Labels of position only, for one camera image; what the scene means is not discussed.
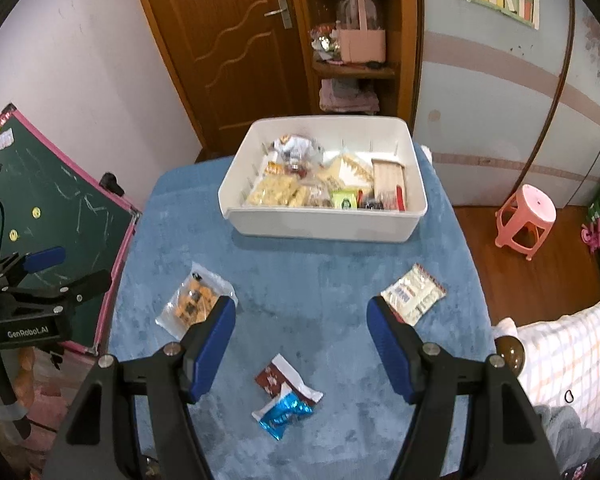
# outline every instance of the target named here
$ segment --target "chalkboard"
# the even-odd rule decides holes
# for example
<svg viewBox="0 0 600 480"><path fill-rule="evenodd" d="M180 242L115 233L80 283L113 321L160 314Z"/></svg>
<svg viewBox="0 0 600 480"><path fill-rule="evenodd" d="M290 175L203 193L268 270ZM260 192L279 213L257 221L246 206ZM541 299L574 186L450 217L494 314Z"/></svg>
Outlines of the chalkboard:
<svg viewBox="0 0 600 480"><path fill-rule="evenodd" d="M13 105L0 115L0 164L0 256L53 246L66 250L63 264L27 276L21 286L62 285L95 270L112 270L134 211L90 182ZM76 311L73 341L86 348L94 346L103 298Z"/></svg>

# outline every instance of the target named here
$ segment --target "metal screw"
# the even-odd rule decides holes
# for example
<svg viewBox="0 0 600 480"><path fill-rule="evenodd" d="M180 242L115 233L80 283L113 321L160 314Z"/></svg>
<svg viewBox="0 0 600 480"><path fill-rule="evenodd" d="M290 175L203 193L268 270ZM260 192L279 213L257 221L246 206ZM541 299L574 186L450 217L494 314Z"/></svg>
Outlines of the metal screw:
<svg viewBox="0 0 600 480"><path fill-rule="evenodd" d="M173 357L174 355L178 355L182 350L182 346L180 343L168 343L164 346L162 351L167 354L169 357Z"/></svg>
<svg viewBox="0 0 600 480"><path fill-rule="evenodd" d="M502 368L505 362L502 356L494 354L489 356L489 364L495 368Z"/></svg>
<svg viewBox="0 0 600 480"><path fill-rule="evenodd" d="M440 354L440 347L435 343L424 343L424 345L422 345L422 351L427 355L438 355Z"/></svg>
<svg viewBox="0 0 600 480"><path fill-rule="evenodd" d="M103 355L98 359L98 366L100 368L109 368L114 363L113 355Z"/></svg>

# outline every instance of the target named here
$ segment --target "red and white wrapper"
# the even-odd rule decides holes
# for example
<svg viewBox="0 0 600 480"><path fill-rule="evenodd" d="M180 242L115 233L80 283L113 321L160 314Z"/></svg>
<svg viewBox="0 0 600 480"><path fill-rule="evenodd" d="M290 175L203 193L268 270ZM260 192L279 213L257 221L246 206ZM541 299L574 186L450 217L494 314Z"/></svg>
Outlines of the red and white wrapper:
<svg viewBox="0 0 600 480"><path fill-rule="evenodd" d="M309 406L315 406L322 398L323 393L309 388L300 374L293 368L282 355L276 355L269 365L256 376L256 382L271 398L280 394L282 384L288 384L300 400Z"/></svg>

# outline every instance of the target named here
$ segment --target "white plastic bin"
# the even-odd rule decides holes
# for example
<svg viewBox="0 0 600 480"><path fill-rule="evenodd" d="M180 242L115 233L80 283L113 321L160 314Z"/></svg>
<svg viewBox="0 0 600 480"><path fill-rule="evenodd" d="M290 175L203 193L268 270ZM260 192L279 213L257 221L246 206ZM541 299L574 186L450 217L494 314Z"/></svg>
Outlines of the white plastic bin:
<svg viewBox="0 0 600 480"><path fill-rule="evenodd" d="M315 138L326 157L343 149L404 165L407 211L245 205L270 145L285 134ZM256 121L218 190L224 218L243 235L404 242L427 212L427 197L407 124L393 117L307 116Z"/></svg>

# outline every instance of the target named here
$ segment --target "wooden floor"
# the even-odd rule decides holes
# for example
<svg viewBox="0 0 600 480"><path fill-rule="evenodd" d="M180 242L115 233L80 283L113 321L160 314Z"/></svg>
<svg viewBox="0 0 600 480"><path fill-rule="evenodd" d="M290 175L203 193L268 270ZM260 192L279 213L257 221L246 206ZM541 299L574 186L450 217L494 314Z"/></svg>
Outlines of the wooden floor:
<svg viewBox="0 0 600 480"><path fill-rule="evenodd" d="M595 257L580 238L586 209L558 211L554 227L528 262L508 247L497 248L494 207L456 207L456 216L480 275L492 324L511 317L517 326L558 319L600 300Z"/></svg>

